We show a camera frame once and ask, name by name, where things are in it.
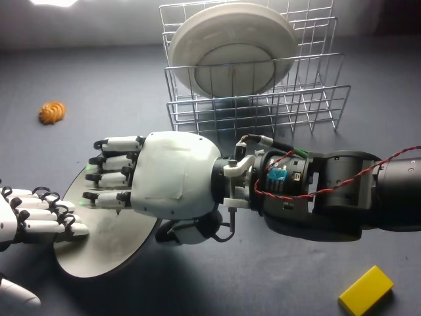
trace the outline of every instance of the dish rack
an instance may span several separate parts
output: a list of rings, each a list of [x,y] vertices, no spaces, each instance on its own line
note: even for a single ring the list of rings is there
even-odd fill
[[[211,98],[203,97],[194,93],[191,86],[181,84],[176,72],[186,71],[193,76],[197,68],[206,68],[212,82],[212,72],[218,67],[232,69],[236,65],[247,65],[254,74],[256,67],[265,63],[276,67],[286,59],[166,67],[164,73],[170,95],[166,106],[172,129],[198,134],[216,132],[218,137],[218,132],[227,130],[234,131],[236,136],[248,132],[270,132],[275,137],[279,128],[284,126],[289,126],[292,134],[298,126],[308,126],[313,133],[316,124],[330,122],[336,130],[351,87],[338,86],[344,55],[331,53],[337,24],[337,18],[332,16],[334,0],[217,0],[162,5],[159,10],[167,61],[171,39],[189,17],[211,6],[231,2],[256,3],[279,12],[295,30],[299,39],[299,55],[288,58],[294,62],[287,76],[267,92],[255,95],[238,96],[233,93],[231,97],[213,97],[210,92]]]

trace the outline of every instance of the white plate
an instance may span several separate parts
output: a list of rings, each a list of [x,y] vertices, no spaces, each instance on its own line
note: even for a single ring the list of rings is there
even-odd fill
[[[85,187],[85,169],[67,190],[64,200],[76,206],[74,214],[89,228],[83,242],[54,244],[59,265],[70,275],[90,278],[110,272],[126,262],[151,235],[158,219],[121,210],[119,216],[112,209],[88,209],[80,206]]]
[[[274,63],[247,63],[294,57],[294,29],[276,11],[252,3],[228,3],[205,9],[186,20],[171,40],[170,66],[201,66],[175,70],[180,82],[200,95],[231,97],[269,90],[291,69],[293,59]]]

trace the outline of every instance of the gray wall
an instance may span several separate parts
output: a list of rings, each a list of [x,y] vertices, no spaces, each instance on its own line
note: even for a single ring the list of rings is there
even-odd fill
[[[284,2],[287,0],[270,0]],[[384,0],[335,0],[338,35],[371,34]],[[161,43],[159,5],[181,0],[79,0],[69,8],[0,0],[0,49]],[[251,0],[265,3],[266,0]],[[331,0],[310,0],[311,7]],[[291,0],[306,8],[307,0]]]

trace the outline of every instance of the yellow block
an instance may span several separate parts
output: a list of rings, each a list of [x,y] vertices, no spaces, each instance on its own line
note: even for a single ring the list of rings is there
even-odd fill
[[[340,295],[339,304],[353,316],[361,316],[393,286],[376,265]]]

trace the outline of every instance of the brown food item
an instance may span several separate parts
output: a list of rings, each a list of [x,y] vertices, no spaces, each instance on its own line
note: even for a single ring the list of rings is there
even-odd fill
[[[39,120],[42,124],[54,124],[63,119],[66,107],[58,102],[51,101],[44,104],[39,110]]]

